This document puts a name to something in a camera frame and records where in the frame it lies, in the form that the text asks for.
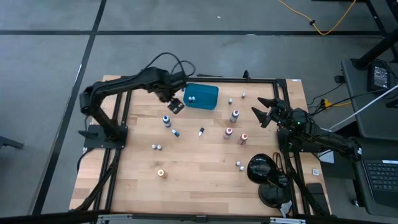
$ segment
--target keyboard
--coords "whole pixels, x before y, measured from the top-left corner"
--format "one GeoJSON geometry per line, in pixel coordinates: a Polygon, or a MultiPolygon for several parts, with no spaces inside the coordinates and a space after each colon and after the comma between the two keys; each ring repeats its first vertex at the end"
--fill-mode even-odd
{"type": "Polygon", "coordinates": [[[368,160],[363,165],[374,201],[398,207],[398,161],[368,160]]]}

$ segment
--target gray floor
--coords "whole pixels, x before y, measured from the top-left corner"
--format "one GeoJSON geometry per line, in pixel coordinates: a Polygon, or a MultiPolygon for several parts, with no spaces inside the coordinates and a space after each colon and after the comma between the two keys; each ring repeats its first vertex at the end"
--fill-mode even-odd
{"type": "MultiPolygon", "coordinates": [[[[285,0],[310,15],[327,30],[348,2],[285,0]]],[[[373,1],[386,29],[397,24],[384,1],[373,1]]],[[[0,1],[1,29],[91,30],[100,0],[0,1]]],[[[155,1],[108,0],[100,30],[312,30],[305,19],[275,1],[155,1]]],[[[377,30],[363,3],[355,5],[337,30],[377,30]]],[[[25,215],[62,113],[76,78],[88,36],[0,35],[0,135],[24,141],[24,150],[0,150],[0,216],[25,215]]],[[[340,60],[360,57],[380,41],[364,37],[298,37],[240,35],[124,35],[97,36],[81,90],[103,75],[132,75],[157,54],[170,51],[190,60],[198,73],[241,77],[302,79],[307,101],[332,89],[340,60]]],[[[383,59],[391,60],[387,51],[383,59]]],[[[156,66],[171,69],[174,61],[161,58],[156,66]]],[[[346,98],[345,87],[329,94],[346,98]]],[[[44,213],[64,212],[73,192],[76,162],[81,155],[83,116],[78,102],[47,196],[44,213]]],[[[352,113],[333,108],[319,114],[320,126],[330,127],[352,113]]],[[[351,206],[350,181],[326,178],[331,208],[342,218],[394,223],[351,206]]]]}

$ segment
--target yellow cable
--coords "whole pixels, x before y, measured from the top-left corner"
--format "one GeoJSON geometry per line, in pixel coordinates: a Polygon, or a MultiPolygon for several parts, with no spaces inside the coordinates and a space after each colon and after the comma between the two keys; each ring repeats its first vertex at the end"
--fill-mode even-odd
{"type": "Polygon", "coordinates": [[[346,105],[350,105],[351,104],[351,102],[348,102],[348,103],[342,103],[342,104],[339,104],[339,105],[333,105],[333,106],[346,106],[346,105]]]}
{"type": "MultiPolygon", "coordinates": [[[[298,11],[292,9],[290,6],[288,6],[286,3],[282,2],[281,0],[278,0],[278,1],[279,1],[280,3],[282,3],[283,5],[285,5],[285,6],[286,6],[288,9],[290,9],[292,12],[297,13],[298,15],[301,15],[301,16],[303,16],[303,17],[306,17],[310,22],[312,21],[312,19],[309,18],[308,16],[306,16],[305,14],[302,14],[301,12],[298,12],[298,11]]],[[[313,23],[312,26],[314,26],[314,28],[318,31],[318,33],[319,33],[320,35],[328,35],[328,34],[330,34],[330,32],[333,31],[333,30],[340,24],[340,22],[343,21],[344,17],[347,16],[347,13],[348,13],[348,12],[351,10],[351,8],[354,6],[355,2],[356,2],[356,0],[353,1],[353,3],[352,3],[352,4],[349,6],[349,8],[347,9],[346,13],[344,13],[344,15],[343,15],[343,16],[341,17],[341,19],[336,23],[336,25],[335,25],[333,28],[331,28],[331,30],[329,30],[328,32],[326,32],[326,33],[320,32],[319,29],[318,29],[318,27],[317,27],[317,25],[315,25],[315,23],[313,23]]]]}

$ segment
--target blue container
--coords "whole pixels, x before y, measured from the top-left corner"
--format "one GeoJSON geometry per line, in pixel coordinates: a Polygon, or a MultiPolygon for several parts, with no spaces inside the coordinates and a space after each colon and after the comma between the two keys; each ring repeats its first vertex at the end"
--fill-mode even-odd
{"type": "Polygon", "coordinates": [[[184,92],[185,105],[193,108],[213,110],[217,106],[218,87],[189,83],[184,92]],[[194,102],[189,102],[188,97],[195,97],[194,102]]]}

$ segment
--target wooden tabletop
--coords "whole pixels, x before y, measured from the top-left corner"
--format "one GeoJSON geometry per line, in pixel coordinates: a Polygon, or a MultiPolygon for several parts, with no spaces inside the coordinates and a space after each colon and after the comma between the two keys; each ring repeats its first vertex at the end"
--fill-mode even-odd
{"type": "MultiPolygon", "coordinates": [[[[111,80],[119,76],[104,76],[111,80]]],[[[286,80],[292,108],[307,110],[307,104],[300,80],[286,80]]],[[[272,156],[279,151],[275,123],[262,129],[251,111],[255,106],[268,109],[258,102],[257,97],[273,98],[271,84],[261,83],[205,83],[217,86],[220,91],[214,110],[185,107],[179,114],[173,114],[167,104],[161,103],[153,93],[136,90],[132,93],[127,125],[129,133],[126,147],[122,150],[114,189],[112,212],[127,213],[173,213],[207,215],[256,215],[280,216],[277,209],[265,206],[259,199],[258,185],[246,175],[246,166],[252,156],[265,153],[272,156]],[[239,110],[236,123],[229,117],[233,110],[239,110]],[[166,128],[162,117],[170,116],[172,129],[177,138],[166,128]],[[232,127],[231,139],[223,138],[226,128],[232,127]],[[198,137],[200,128],[205,131],[198,137]],[[246,133],[249,138],[245,146],[237,144],[238,138],[246,133]],[[153,150],[151,145],[160,144],[163,150],[153,150]],[[245,171],[239,171],[236,161],[241,161],[245,171]],[[166,179],[157,171],[163,169],[166,179]]],[[[119,121],[123,112],[123,95],[119,121]]],[[[183,93],[178,92],[182,100],[183,93]]],[[[103,102],[103,109],[110,117],[116,96],[109,96],[103,102]]],[[[93,190],[100,175],[104,149],[94,149],[81,162],[70,208],[79,206],[93,190]]],[[[319,161],[310,153],[300,154],[306,184],[319,182],[326,192],[325,181],[319,161]],[[312,175],[312,169],[320,171],[312,175]]],[[[104,188],[100,208],[108,186],[104,188]]],[[[295,188],[298,210],[303,213],[299,189],[295,188]]]]}

